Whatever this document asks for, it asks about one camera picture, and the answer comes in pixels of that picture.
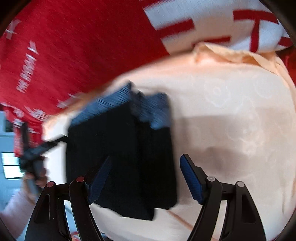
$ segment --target blue knit fabric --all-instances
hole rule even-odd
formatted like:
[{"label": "blue knit fabric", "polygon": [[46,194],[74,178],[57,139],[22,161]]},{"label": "blue knit fabric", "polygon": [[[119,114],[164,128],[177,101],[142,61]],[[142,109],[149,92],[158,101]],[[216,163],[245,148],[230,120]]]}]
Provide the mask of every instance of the blue knit fabric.
[{"label": "blue knit fabric", "polygon": [[141,92],[133,92],[131,88],[132,83],[129,82],[115,93],[96,99],[72,120],[70,127],[129,101],[131,114],[140,122],[149,122],[154,130],[170,127],[170,110],[167,95],[165,93],[157,93],[145,96]]}]

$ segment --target black fabric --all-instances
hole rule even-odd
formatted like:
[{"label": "black fabric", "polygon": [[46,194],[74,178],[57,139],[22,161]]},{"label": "black fabric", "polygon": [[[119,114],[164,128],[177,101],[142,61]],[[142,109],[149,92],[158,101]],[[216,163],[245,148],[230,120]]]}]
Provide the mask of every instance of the black fabric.
[{"label": "black fabric", "polygon": [[152,220],[155,208],[177,202],[168,101],[162,93],[149,99],[130,89],[93,102],[72,121],[67,182],[109,155],[112,169],[95,203],[124,217]]},{"label": "black fabric", "polygon": [[129,103],[125,103],[69,128],[67,182],[85,175],[110,155],[112,169],[95,203],[124,217],[152,220],[154,209],[147,207],[141,196],[136,134],[129,109]]},{"label": "black fabric", "polygon": [[154,130],[135,118],[143,199],[149,207],[169,209],[177,202],[170,128]]}]

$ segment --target blue gripper pad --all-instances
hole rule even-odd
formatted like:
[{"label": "blue gripper pad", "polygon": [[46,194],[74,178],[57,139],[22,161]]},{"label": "blue gripper pad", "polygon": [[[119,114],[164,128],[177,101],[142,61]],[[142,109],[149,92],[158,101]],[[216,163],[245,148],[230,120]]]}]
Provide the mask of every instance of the blue gripper pad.
[{"label": "blue gripper pad", "polygon": [[108,157],[98,170],[91,185],[89,186],[89,195],[87,197],[89,205],[99,198],[111,168],[112,161],[111,158]]},{"label": "blue gripper pad", "polygon": [[203,197],[203,190],[202,185],[200,181],[197,178],[197,175],[195,174],[193,167],[190,165],[189,162],[193,164],[191,159],[188,155],[182,155],[180,158],[180,168],[183,173],[183,176],[186,180],[187,186],[189,187],[189,190],[191,192],[191,195],[194,200],[198,201],[199,204],[203,204],[204,197]]}]

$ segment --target red fabric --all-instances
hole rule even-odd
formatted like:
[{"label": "red fabric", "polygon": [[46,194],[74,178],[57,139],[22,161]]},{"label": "red fabric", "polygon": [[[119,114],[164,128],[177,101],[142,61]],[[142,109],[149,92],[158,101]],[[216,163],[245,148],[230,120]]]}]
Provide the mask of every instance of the red fabric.
[{"label": "red fabric", "polygon": [[185,32],[194,29],[194,23],[192,19],[185,20],[165,28],[158,29],[157,32],[160,38],[165,38],[177,33]]},{"label": "red fabric", "polygon": [[[13,130],[15,133],[14,139],[14,153],[16,157],[20,157],[23,154],[22,136],[21,136],[21,126],[23,120],[22,111],[15,109],[10,106],[3,106],[5,111],[5,117],[8,121],[14,124]],[[31,147],[36,147],[42,142],[42,126],[40,122],[29,122],[29,141]]]},{"label": "red fabric", "polygon": [[282,37],[278,44],[285,47],[291,47],[293,45],[292,40],[288,37]]},{"label": "red fabric", "polygon": [[40,141],[42,121],[69,95],[168,55],[159,36],[192,27],[188,21],[157,31],[134,0],[75,3],[33,0],[17,16],[15,34],[0,39],[0,102],[10,106],[11,122],[38,127]]},{"label": "red fabric", "polygon": [[257,11],[257,10],[235,10],[233,11],[233,19],[236,20],[254,20],[254,27],[251,33],[250,51],[257,52],[259,47],[259,25],[261,20],[279,24],[276,16],[271,12]]},{"label": "red fabric", "polygon": [[296,84],[296,49],[295,47],[293,46],[289,49],[283,50],[278,55],[284,62],[285,66],[287,67],[294,84]]}]

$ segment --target black tool handle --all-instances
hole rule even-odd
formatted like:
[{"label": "black tool handle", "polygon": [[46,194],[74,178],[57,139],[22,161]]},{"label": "black tool handle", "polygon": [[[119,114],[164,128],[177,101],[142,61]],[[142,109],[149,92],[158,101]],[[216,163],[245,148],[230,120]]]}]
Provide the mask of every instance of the black tool handle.
[{"label": "black tool handle", "polygon": [[27,161],[34,161],[41,155],[43,155],[45,152],[56,147],[59,144],[59,142],[67,142],[67,138],[67,136],[62,136],[59,139],[44,142],[37,147],[29,148],[26,151],[24,151],[23,159]]},{"label": "black tool handle", "polygon": [[35,182],[41,178],[40,174],[43,169],[43,161],[42,160],[35,161],[33,163],[33,166],[34,166],[34,173],[32,173],[32,174],[35,176],[35,178],[27,180],[27,184],[28,184],[30,192],[33,195],[35,195],[38,199],[43,189],[41,187],[37,186],[35,184]]}]

